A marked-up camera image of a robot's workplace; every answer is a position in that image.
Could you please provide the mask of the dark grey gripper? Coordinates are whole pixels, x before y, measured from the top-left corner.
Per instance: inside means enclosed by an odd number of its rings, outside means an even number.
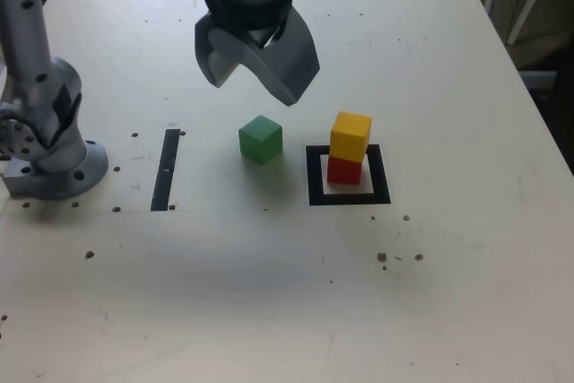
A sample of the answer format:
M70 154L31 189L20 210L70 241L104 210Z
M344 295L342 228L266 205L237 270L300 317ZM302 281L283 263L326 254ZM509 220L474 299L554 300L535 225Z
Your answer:
M221 88L242 65L288 107L300 100L320 70L309 27L294 8L274 22L206 14L195 26L195 53L212 86Z

